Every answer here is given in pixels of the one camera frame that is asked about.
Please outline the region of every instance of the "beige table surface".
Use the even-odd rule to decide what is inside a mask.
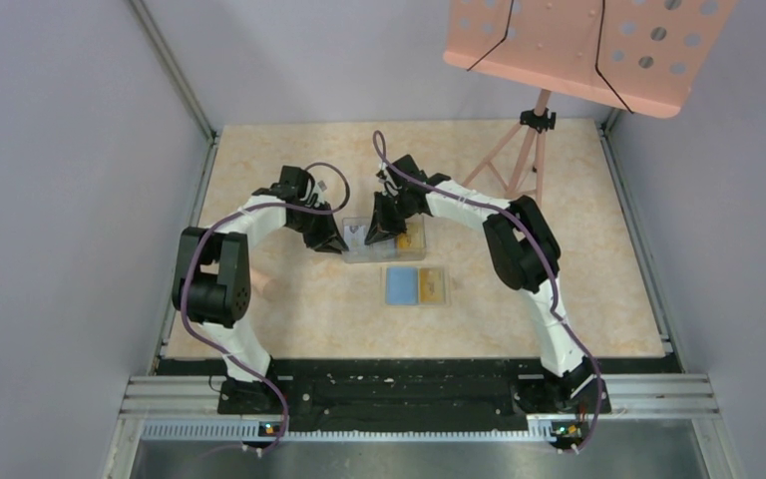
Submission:
[[[371,134],[386,135],[389,157],[411,154],[428,176],[461,181],[513,124],[511,120],[231,126],[221,135],[200,223],[210,225],[276,182],[282,165],[330,162],[351,184],[342,218],[369,216],[378,161]],[[511,170],[523,133],[499,155]],[[312,170],[332,205],[344,190],[326,169]],[[549,134],[543,211],[563,250],[562,295],[572,326],[595,355],[664,354],[614,186],[592,120],[559,120]],[[472,188],[501,197],[484,171]],[[381,263],[346,264],[315,253],[283,229],[251,255],[280,281],[283,295],[255,296],[248,310],[263,346],[275,357],[538,356],[539,345],[517,294],[496,277],[483,235],[426,218],[423,263],[448,268],[452,301],[438,308],[383,305]],[[166,357],[211,357],[176,318]]]

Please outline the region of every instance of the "circular hole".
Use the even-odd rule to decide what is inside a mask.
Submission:
[[[718,11],[718,2],[715,0],[706,0],[700,5],[700,13],[703,15],[714,15]]]
[[[632,35],[635,33],[635,24],[632,22],[623,22],[621,24],[621,33],[624,35]]]
[[[684,43],[686,47],[696,47],[700,45],[700,42],[702,41],[703,39],[700,38],[700,35],[696,33],[689,33],[685,36],[685,39],[683,39],[682,43]]]
[[[665,30],[665,27],[656,27],[650,31],[650,39],[654,42],[661,42],[667,34],[668,31]]]
[[[647,55],[638,59],[638,66],[643,69],[648,69],[653,66],[653,57]]]
[[[669,68],[670,72],[674,75],[682,75],[685,73],[685,64],[684,63],[674,63],[671,65],[671,68]]]

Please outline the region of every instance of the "wall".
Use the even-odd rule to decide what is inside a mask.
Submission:
[[[613,138],[681,355],[766,477],[766,2],[739,3],[679,116],[623,117]]]
[[[0,0],[0,477],[101,474],[204,155],[125,2]]]
[[[442,60],[447,0],[149,0],[215,125],[517,118],[538,90]],[[560,116],[608,108],[554,95]]]

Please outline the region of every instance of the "metal linear rail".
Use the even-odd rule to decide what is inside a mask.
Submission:
[[[607,374],[604,377],[614,412],[613,419],[717,419],[720,417],[712,387],[705,374]],[[226,418],[216,413],[218,392],[207,376],[133,377],[125,391],[120,418],[194,419]],[[212,379],[212,387],[220,379]],[[275,416],[243,417],[274,420]],[[528,419],[573,420],[570,414],[531,414]]]

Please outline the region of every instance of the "hole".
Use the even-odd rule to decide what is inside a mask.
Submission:
[[[674,75],[682,75],[685,73],[685,64],[684,63],[674,63],[671,65],[671,68],[669,68],[670,72]]]
[[[700,5],[700,13],[703,15],[714,15],[718,12],[718,2],[715,0],[706,0]]]
[[[635,33],[635,24],[632,22],[623,22],[621,24],[621,33],[624,35],[632,35]]]
[[[654,42],[661,42],[667,34],[668,31],[665,30],[665,27],[656,27],[650,31],[650,38]]]
[[[700,45],[700,42],[702,42],[703,39],[700,38],[700,35],[696,33],[689,33],[685,36],[685,39],[683,39],[682,43],[685,44],[686,47],[696,47]]]

